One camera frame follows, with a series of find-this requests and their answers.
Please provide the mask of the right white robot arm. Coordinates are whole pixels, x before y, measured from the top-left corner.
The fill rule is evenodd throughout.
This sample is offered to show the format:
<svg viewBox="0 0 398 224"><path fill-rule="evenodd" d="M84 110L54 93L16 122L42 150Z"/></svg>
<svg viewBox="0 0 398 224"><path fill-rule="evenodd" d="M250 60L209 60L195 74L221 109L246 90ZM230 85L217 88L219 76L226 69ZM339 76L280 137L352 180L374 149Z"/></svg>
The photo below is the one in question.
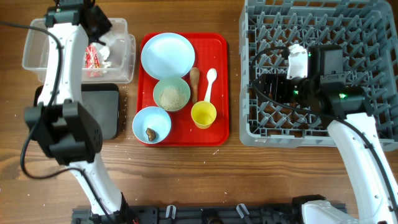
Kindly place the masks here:
<svg viewBox="0 0 398 224"><path fill-rule="evenodd" d="M258 60L281 51L288 72L256 75ZM299 223L397 223L397 182L382 150L371 101L360 86L347 86L339 45L299 44L260 51L249 64L252 89L261 101L312 114L336 144L358 206L357 219L320 196L296 199Z"/></svg>

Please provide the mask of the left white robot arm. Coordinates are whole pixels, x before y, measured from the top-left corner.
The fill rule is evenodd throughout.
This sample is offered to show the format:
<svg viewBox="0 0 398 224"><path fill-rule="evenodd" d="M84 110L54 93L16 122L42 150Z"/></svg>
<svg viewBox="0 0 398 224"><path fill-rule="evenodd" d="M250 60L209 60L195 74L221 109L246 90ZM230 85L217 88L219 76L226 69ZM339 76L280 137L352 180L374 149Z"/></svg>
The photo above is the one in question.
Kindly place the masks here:
<svg viewBox="0 0 398 224"><path fill-rule="evenodd" d="M90 203L93 223L136 223L121 191L110 179L101 158L103 135L81 103L81 78L87 46L99 42L111 23L94 1L56 1L44 17L49 60L37 104L24 119L49 158L71 172Z"/></svg>

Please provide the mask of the red snack wrapper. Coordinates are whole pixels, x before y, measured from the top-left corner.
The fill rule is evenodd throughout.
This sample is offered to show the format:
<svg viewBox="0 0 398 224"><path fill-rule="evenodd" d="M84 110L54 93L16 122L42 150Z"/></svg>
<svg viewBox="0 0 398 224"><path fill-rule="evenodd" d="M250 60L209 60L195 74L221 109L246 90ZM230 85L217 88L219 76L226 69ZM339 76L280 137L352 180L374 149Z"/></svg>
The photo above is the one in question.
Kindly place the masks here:
<svg viewBox="0 0 398 224"><path fill-rule="evenodd" d="M87 76L90 78L100 77L101 74L98 71L101 68L101 62L98 58L98 52L94 45L89 45L85 50L85 68L93 69L88 71Z"/></svg>

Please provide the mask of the brown food scrap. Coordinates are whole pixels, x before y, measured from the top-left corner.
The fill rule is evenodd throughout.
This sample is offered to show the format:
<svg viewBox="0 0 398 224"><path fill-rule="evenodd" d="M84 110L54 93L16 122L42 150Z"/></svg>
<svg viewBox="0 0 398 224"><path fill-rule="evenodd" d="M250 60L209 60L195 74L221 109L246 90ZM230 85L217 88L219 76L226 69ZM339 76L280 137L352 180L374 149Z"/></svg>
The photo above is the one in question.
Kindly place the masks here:
<svg viewBox="0 0 398 224"><path fill-rule="evenodd" d="M157 138L156 132L153 129L151 129L151 128L147 128L146 129L146 134L147 134L149 142L153 142Z"/></svg>

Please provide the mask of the green bowl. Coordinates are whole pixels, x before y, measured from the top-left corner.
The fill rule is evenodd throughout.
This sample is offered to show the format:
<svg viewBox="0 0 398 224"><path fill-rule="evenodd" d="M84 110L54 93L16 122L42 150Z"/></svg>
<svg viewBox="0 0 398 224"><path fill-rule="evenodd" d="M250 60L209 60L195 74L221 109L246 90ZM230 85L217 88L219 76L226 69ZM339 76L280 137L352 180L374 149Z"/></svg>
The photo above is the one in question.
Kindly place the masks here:
<svg viewBox="0 0 398 224"><path fill-rule="evenodd" d="M155 104L169 112L180 111L189 101L191 90L182 78L166 78L154 87Z"/></svg>

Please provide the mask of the white napkin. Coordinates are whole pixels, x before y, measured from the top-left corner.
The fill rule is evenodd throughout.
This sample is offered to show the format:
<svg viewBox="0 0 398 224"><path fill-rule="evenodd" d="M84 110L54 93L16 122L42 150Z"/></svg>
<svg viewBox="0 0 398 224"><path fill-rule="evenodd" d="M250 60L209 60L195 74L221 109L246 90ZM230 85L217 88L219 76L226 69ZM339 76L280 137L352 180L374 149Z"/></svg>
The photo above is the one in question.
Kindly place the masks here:
<svg viewBox="0 0 398 224"><path fill-rule="evenodd" d="M116 43L117 35L114 31L109 31L105 35L99 38L99 42L95 42L93 45L96 49L97 58L101 68L108 68L111 66L111 62L108 58L111 53L111 46Z"/></svg>

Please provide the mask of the brown carrot-like food piece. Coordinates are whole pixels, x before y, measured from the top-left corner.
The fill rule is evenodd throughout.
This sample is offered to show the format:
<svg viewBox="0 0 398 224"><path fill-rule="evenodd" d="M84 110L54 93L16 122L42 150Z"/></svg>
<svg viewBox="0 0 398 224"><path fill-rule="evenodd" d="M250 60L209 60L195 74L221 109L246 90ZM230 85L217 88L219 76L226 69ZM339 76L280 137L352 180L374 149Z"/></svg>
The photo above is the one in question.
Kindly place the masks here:
<svg viewBox="0 0 398 224"><path fill-rule="evenodd" d="M190 84L192 88L192 103L195 104L198 101L198 82L200 79L200 71L196 67L192 67L190 70Z"/></svg>

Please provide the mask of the yellow plastic cup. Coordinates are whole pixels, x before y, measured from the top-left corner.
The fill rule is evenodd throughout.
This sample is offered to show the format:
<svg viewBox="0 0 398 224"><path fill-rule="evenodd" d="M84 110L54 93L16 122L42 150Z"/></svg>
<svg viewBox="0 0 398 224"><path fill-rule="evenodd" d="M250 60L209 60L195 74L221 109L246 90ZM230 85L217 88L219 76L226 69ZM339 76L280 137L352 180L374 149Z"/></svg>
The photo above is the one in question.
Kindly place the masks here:
<svg viewBox="0 0 398 224"><path fill-rule="evenodd" d="M200 129L209 128L216 119L215 106L207 101L195 103L191 110L191 117L195 125Z"/></svg>

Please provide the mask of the small light blue bowl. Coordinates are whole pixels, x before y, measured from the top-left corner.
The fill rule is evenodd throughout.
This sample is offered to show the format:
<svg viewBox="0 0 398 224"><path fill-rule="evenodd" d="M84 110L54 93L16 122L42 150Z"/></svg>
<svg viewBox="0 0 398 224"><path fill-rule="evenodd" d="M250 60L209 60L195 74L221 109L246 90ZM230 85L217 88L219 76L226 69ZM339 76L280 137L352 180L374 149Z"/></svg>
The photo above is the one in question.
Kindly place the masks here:
<svg viewBox="0 0 398 224"><path fill-rule="evenodd" d="M169 114L162 108L149 106L140 110L132 122L133 133L144 144L158 144L165 140L172 127ZM147 129L154 132L155 137L149 140Z"/></svg>

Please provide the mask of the white rice pile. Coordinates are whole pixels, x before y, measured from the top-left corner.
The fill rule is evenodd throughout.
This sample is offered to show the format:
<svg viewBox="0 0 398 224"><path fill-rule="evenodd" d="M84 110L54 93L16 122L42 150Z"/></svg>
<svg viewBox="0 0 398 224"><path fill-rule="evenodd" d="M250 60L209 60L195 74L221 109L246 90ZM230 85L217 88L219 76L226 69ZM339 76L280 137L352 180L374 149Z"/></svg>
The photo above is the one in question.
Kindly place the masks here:
<svg viewBox="0 0 398 224"><path fill-rule="evenodd" d="M186 104L187 96L176 87L165 87L159 95L159 105L167 111L177 111Z"/></svg>

